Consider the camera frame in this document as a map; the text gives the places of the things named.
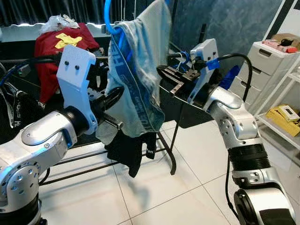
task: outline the clothing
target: clothing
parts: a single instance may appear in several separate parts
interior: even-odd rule
[[[12,140],[22,128],[43,116],[44,104],[29,94],[18,90],[14,95],[9,95],[5,90],[0,90],[0,144]]]
[[[134,21],[121,22],[123,34],[112,36],[108,50],[106,93],[123,86],[120,100],[107,113],[123,121],[122,131],[130,137],[158,132],[165,115],[159,107],[158,65],[166,65],[171,16],[164,0],[151,3]],[[109,144],[117,129],[101,124],[96,137]]]
[[[62,52],[63,48],[57,49],[55,46],[59,39],[57,35],[64,33],[72,38],[82,37],[77,43],[77,47],[90,50],[91,52],[99,48],[99,44],[95,41],[90,31],[84,23],[79,23],[79,29],[65,27],[60,31],[52,31],[42,34],[36,39],[34,56],[53,55]],[[38,77],[41,81],[40,101],[46,103],[59,87],[56,73],[58,66],[55,63],[38,63],[35,65]]]
[[[66,45],[73,45],[76,47],[77,43],[83,39],[82,37],[72,38],[69,35],[66,35],[64,33],[56,35],[55,37],[61,39],[61,41],[59,41],[55,46],[57,49],[61,49]]]
[[[131,138],[119,131],[114,140],[105,146],[107,157],[129,167],[129,175],[135,177],[141,165],[142,145],[147,144],[146,157],[154,159],[156,150],[156,133],[146,133]]]

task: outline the yellow box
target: yellow box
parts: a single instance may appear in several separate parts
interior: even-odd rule
[[[285,118],[280,114],[278,107],[270,109],[267,112],[266,117],[272,119],[274,123],[276,123],[293,137],[300,133],[300,121],[298,120],[294,122],[287,122]]]

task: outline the blue hanger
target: blue hanger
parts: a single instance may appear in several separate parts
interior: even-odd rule
[[[106,24],[106,27],[108,31],[111,33],[111,35],[118,35],[120,34],[120,39],[118,43],[119,49],[121,49],[123,41],[125,39],[125,33],[121,28],[113,28],[111,26],[110,20],[109,20],[109,8],[111,6],[112,0],[105,0],[105,5],[104,5],[104,22]],[[126,61],[129,62],[131,57],[132,57],[132,51],[130,51],[127,56],[125,57]]]
[[[117,35],[120,34],[122,32],[121,29],[114,29],[111,26],[111,23],[109,21],[109,8],[111,6],[111,2],[112,0],[105,0],[105,5],[104,5],[104,22],[106,24],[106,27],[108,29],[108,31],[112,34],[112,35]],[[169,5],[170,0],[165,0],[166,4]]]

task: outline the blue wall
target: blue wall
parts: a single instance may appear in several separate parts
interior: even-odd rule
[[[172,41],[189,51],[207,23],[206,38],[215,38],[219,55],[247,54],[253,42],[262,40],[281,0],[178,0]],[[225,71],[241,61],[223,63]]]

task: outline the white drawer unit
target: white drawer unit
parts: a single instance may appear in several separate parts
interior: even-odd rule
[[[271,77],[270,75],[264,73],[263,71],[253,66],[251,86],[259,90],[262,90],[267,84],[270,77]],[[246,62],[244,62],[242,68],[240,69],[239,78],[245,82],[247,82],[248,80],[248,64]]]
[[[262,42],[254,42],[248,57],[252,62],[251,88],[245,104],[250,113],[255,113],[278,82],[298,58],[299,52],[284,53]],[[244,62],[229,90],[242,97],[248,80],[248,65]]]
[[[254,42],[248,53],[252,65],[269,75],[288,69],[297,56],[297,53],[284,53],[262,42]]]
[[[236,76],[234,78],[234,81],[231,84],[229,90],[231,92],[233,92],[234,94],[236,94],[236,95],[240,96],[241,98],[243,98],[244,92],[245,92],[245,89],[246,89],[246,84],[247,83],[245,81],[243,81],[238,76]],[[246,102],[248,104],[252,104],[256,100],[256,98],[260,94],[260,92],[261,91],[259,89],[251,86],[250,89],[249,89],[247,98],[246,98]]]

